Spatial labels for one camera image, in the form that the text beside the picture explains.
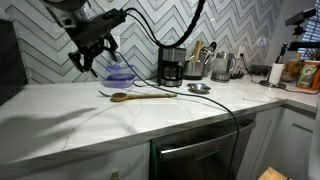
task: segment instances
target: robotic arm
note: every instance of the robotic arm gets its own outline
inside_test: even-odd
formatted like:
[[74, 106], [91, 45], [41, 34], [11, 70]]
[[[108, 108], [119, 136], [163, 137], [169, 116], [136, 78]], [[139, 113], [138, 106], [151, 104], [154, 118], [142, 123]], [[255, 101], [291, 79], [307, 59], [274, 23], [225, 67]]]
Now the robotic arm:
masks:
[[[74, 66], [80, 71], [91, 71], [93, 59], [104, 50], [109, 51], [112, 59], [117, 61], [115, 51], [118, 45], [112, 35], [111, 29], [125, 22], [127, 13], [120, 9], [112, 9], [104, 14], [90, 17], [86, 3], [88, 0], [42, 0], [45, 7], [59, 24], [69, 34], [71, 40], [76, 44], [78, 51], [69, 53]], [[80, 63], [81, 54], [84, 56], [84, 64]]]

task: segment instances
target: small metal bowl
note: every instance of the small metal bowl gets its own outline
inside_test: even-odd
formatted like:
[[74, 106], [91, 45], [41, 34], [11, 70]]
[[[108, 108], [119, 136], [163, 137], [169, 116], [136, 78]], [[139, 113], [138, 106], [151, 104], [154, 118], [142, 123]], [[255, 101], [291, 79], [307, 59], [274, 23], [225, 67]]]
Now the small metal bowl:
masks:
[[209, 90], [211, 89], [209, 86], [203, 83], [194, 83], [188, 84], [189, 91], [196, 94], [209, 94]]

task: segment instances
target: herringbone tile backsplash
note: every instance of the herringbone tile backsplash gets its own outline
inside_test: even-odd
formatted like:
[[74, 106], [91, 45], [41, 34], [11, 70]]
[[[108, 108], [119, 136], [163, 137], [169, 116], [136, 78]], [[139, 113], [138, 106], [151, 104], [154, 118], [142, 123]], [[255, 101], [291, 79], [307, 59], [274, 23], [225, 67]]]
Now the herringbone tile backsplash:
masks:
[[[157, 39], [175, 42], [186, 31], [197, 7], [197, 0], [90, 0], [90, 13], [100, 14], [112, 8], [135, 7], [150, 23]], [[206, 45], [216, 41], [216, 52], [237, 53], [245, 47], [248, 63], [263, 64], [283, 0], [208, 0], [192, 35], [183, 44], [188, 56], [197, 40]], [[80, 73], [68, 52], [76, 47], [39, 0], [1, 0], [0, 8], [14, 18], [21, 54], [30, 84], [69, 83], [103, 80], [113, 64], [107, 53], [96, 58], [93, 68], [98, 78]], [[120, 51], [145, 78], [155, 75], [158, 47], [131, 17], [112, 30], [120, 40]]]

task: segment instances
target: cabinet door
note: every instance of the cabinet door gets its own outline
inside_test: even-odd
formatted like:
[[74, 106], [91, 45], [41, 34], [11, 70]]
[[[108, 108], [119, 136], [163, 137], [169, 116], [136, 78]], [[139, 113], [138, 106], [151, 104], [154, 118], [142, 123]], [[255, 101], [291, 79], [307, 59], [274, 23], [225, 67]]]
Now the cabinet door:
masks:
[[313, 145], [319, 141], [320, 128], [317, 124], [314, 113], [292, 107], [283, 108], [258, 175], [268, 167], [299, 180], [312, 179], [310, 173], [319, 174], [319, 166], [316, 171], [312, 171], [314, 167], [309, 168], [309, 160], [317, 158], [316, 161], [319, 161], [320, 151], [314, 151]]
[[75, 164], [58, 167], [21, 178], [21, 180], [113, 180], [112, 173], [118, 172], [119, 179], [149, 179], [149, 143], [130, 149], [110, 153]]
[[281, 107], [258, 112], [255, 118], [256, 127], [252, 130], [244, 153], [237, 180], [256, 180], [260, 164], [267, 149], [274, 126], [278, 120]]

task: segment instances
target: paper towel roll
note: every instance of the paper towel roll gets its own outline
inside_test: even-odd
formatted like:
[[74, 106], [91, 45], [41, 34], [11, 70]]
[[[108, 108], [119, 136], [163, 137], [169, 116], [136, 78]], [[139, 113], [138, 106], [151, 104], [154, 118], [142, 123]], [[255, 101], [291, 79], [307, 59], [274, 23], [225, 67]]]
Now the paper towel roll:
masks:
[[269, 76], [269, 82], [272, 84], [278, 84], [281, 74], [282, 74], [282, 70], [284, 68], [284, 64], [273, 64], [272, 65], [272, 70]]

